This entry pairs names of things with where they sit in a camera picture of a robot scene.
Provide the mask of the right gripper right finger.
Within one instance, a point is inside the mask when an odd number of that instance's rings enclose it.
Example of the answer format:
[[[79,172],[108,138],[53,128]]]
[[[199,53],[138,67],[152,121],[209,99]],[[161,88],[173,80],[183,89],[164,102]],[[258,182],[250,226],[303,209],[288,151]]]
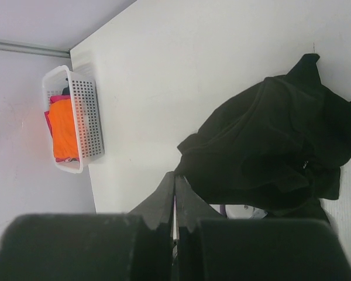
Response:
[[[351,266],[325,222],[229,220],[175,178],[180,280],[351,280]]]

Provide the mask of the black t shirt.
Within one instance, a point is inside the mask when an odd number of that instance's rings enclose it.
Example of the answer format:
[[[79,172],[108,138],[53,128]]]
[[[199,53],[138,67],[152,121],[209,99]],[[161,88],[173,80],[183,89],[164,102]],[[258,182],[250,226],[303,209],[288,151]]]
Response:
[[[351,101],[321,83],[316,53],[219,106],[182,141],[175,173],[207,203],[248,205],[271,218],[327,221],[351,159]]]

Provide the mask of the white plastic laundry basket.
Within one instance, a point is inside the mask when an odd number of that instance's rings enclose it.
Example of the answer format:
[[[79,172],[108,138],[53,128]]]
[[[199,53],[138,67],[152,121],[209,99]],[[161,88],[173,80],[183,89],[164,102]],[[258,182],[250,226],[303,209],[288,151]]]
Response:
[[[42,79],[45,111],[50,108],[51,98],[61,96],[65,88],[69,89],[71,98],[78,157],[73,161],[55,160],[54,164],[60,170],[76,174],[104,155],[98,95],[92,77],[73,72],[66,65],[58,66]]]

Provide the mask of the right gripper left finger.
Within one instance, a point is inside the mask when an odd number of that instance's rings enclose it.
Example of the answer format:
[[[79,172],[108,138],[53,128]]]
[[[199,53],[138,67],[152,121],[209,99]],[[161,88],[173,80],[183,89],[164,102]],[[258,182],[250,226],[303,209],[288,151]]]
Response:
[[[175,177],[123,214],[27,214],[0,238],[0,280],[170,280]]]

